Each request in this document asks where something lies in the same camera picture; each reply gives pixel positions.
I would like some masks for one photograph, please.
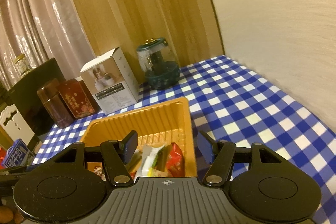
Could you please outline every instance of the crosshair logo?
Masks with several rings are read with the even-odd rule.
[[[166,184],[166,185],[170,185],[170,184],[172,184],[173,182],[172,182],[171,180],[167,179],[167,180],[165,180],[163,183]]]

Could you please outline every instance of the blue and white checkered tablecloth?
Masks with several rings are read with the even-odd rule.
[[[336,224],[334,132],[275,85],[226,56],[204,60],[181,71],[181,79],[174,87],[157,91],[142,85],[139,102],[115,114],[185,96],[189,100],[194,136],[203,130],[216,140],[226,139],[237,146],[265,143],[317,181],[322,200],[314,220],[318,224]],[[54,126],[34,164],[78,141],[89,123],[102,117],[105,115],[99,112],[65,129]],[[196,157],[202,178],[209,166],[197,148]],[[235,165],[233,176],[246,168],[243,164]]]

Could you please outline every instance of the red bag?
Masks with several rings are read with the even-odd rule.
[[[172,150],[166,163],[167,170],[173,178],[184,177],[184,158],[181,148],[176,143],[171,143]]]
[[[6,156],[6,150],[0,147],[0,169],[4,169],[5,168],[5,167],[3,167],[1,165],[1,163],[2,163],[3,159],[5,158],[5,156]]]

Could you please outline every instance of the pink curtain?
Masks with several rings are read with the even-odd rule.
[[[32,68],[55,57],[66,79],[95,58],[72,0],[0,0],[0,81],[20,76],[13,60],[24,53]]]

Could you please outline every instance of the white wall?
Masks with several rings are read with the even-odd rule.
[[[336,0],[213,0],[226,55],[336,131]]]

